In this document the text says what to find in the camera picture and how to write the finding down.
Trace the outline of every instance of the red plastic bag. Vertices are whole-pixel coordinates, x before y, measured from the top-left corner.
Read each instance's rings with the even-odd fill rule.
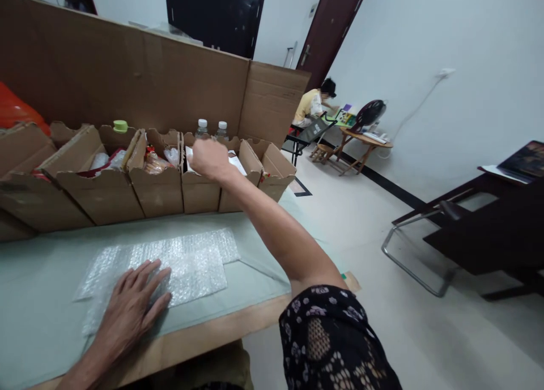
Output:
[[[51,136],[49,125],[41,115],[0,82],[0,128],[11,128],[17,122],[35,122],[44,134]]]

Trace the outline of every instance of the laptop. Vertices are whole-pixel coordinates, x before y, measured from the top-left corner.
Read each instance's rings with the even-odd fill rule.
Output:
[[[544,143],[529,142],[497,167],[505,175],[528,183],[544,177]]]

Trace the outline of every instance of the bubble wrap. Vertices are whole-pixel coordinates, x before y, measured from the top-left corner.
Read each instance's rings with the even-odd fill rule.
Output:
[[[150,300],[169,291],[169,307],[186,303],[227,288],[224,266],[240,259],[234,235],[222,230],[153,241],[144,244],[106,247],[89,265],[76,292],[76,299],[92,298],[83,324],[83,334],[96,333],[117,280],[129,268],[136,269],[145,260],[161,259],[160,269],[172,268]]]
[[[182,252],[190,252],[191,250],[215,245],[221,254],[223,264],[229,264],[240,259],[234,234],[230,228],[137,245],[145,246],[142,248],[144,250],[143,255],[149,255],[140,262],[138,262],[139,258],[135,258],[130,262],[117,263],[118,256],[125,258],[128,255],[126,252],[121,252],[122,246],[120,245],[101,249],[95,256],[95,259],[89,264],[85,276],[75,293],[74,300],[87,299],[96,295],[98,293],[99,281],[109,273],[114,273],[113,276],[110,275],[110,278],[119,278],[123,272],[131,267],[136,269],[145,260],[160,258],[164,263],[164,256],[168,255],[174,246]]]

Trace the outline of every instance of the black floor trim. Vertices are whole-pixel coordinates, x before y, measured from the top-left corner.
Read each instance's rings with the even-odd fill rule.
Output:
[[[333,149],[336,148],[335,145],[332,143],[326,141],[325,139],[321,140],[321,143],[324,145],[327,145]],[[340,154],[340,159],[342,159],[347,164],[352,164],[355,159],[349,156],[347,153],[342,152]],[[414,196],[410,192],[404,190],[399,185],[396,185],[389,179],[383,177],[381,174],[376,172],[373,169],[370,169],[368,166],[363,167],[363,170],[361,171],[362,174],[364,174],[367,178],[372,180],[374,183],[378,184],[379,186],[383,187],[385,190],[387,190],[389,193],[394,195],[397,199],[404,202],[405,204],[409,205],[412,209],[417,209],[425,204],[423,200],[420,198]],[[431,220],[434,224],[440,227],[444,227],[446,223],[446,219],[444,218],[443,214],[437,214],[432,217],[429,217],[429,220]]]
[[[312,193],[302,184],[302,182],[299,180],[298,177],[295,176],[295,181],[299,184],[300,187],[304,189],[303,192],[295,193],[296,197],[304,197],[304,196],[313,196]]]

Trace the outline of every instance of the tiled floor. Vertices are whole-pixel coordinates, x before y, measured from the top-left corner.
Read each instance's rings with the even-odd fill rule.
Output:
[[[479,294],[515,285],[501,273],[461,272],[442,299],[420,287],[381,252],[391,221],[410,207],[363,175],[338,177],[329,165],[299,158],[297,176],[313,194],[297,202],[322,224],[358,279],[357,293],[404,389],[542,389],[544,299],[486,303]],[[451,264],[421,239],[421,221],[390,248],[436,286]],[[244,338],[256,389],[287,388],[278,326]]]

